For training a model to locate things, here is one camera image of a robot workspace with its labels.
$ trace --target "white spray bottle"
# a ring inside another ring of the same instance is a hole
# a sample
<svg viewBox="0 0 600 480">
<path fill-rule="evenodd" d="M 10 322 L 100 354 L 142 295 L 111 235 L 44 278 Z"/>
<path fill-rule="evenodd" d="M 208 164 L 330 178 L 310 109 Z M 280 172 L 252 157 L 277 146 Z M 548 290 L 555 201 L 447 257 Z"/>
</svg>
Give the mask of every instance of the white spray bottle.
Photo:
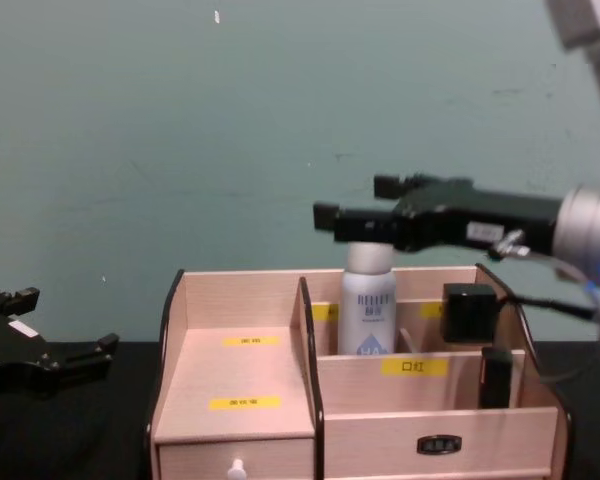
<svg viewBox="0 0 600 480">
<path fill-rule="evenodd" d="M 351 243 L 342 275 L 339 355 L 395 352 L 396 277 L 393 245 Z"/>
</svg>

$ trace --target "wooden desk organizer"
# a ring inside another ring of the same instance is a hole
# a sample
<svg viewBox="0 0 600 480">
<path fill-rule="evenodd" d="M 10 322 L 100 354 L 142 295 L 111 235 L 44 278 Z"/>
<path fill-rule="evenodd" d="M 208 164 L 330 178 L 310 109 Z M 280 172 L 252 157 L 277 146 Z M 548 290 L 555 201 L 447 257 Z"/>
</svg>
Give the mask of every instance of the wooden desk organizer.
<svg viewBox="0 0 600 480">
<path fill-rule="evenodd" d="M 445 344 L 445 283 L 487 283 L 484 267 L 405 268 L 398 353 L 334 355 L 341 271 L 179 272 L 165 305 L 148 442 L 154 480 L 566 479 L 570 415 L 538 381 L 521 309 L 496 344 L 513 352 L 510 408 L 479 410 L 480 347 Z M 446 455 L 418 439 L 462 438 Z"/>
</svg>

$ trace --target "teal wall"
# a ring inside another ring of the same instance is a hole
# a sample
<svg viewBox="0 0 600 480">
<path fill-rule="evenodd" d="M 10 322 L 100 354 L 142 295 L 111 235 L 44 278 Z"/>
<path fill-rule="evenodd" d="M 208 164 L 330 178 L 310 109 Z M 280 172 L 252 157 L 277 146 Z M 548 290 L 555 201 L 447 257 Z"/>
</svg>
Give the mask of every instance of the teal wall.
<svg viewBox="0 0 600 480">
<path fill-rule="evenodd" d="M 0 286 L 41 288 L 50 339 L 155 339 L 179 267 L 342 265 L 312 203 L 368 204 L 374 173 L 414 171 L 600 183 L 594 81 L 541 2 L 0 0 Z M 592 335 L 532 317 L 541 339 Z"/>
</svg>

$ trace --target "white knob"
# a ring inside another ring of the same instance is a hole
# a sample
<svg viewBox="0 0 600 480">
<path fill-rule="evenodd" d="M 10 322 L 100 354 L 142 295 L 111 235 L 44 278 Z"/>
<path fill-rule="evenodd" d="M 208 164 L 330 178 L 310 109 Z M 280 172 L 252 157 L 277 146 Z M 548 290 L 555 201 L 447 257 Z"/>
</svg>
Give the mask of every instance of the white knob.
<svg viewBox="0 0 600 480">
<path fill-rule="evenodd" d="M 244 464 L 242 460 L 236 458 L 233 461 L 233 465 L 227 472 L 228 480 L 247 480 L 247 472 L 244 471 Z"/>
</svg>

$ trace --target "black table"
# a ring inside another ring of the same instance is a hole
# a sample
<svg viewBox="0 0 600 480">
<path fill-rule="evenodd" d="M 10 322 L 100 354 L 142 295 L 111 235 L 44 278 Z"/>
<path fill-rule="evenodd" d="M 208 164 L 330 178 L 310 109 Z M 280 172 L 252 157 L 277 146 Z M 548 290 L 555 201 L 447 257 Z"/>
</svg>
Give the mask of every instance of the black table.
<svg viewBox="0 0 600 480">
<path fill-rule="evenodd" d="M 592 348 L 538 344 L 549 366 Z M 143 429 L 157 361 L 157 343 L 122 343 L 105 382 L 45 401 L 0 397 L 0 480 L 148 479 Z M 600 480 L 600 365 L 561 389 L 575 417 L 570 478 Z"/>
</svg>

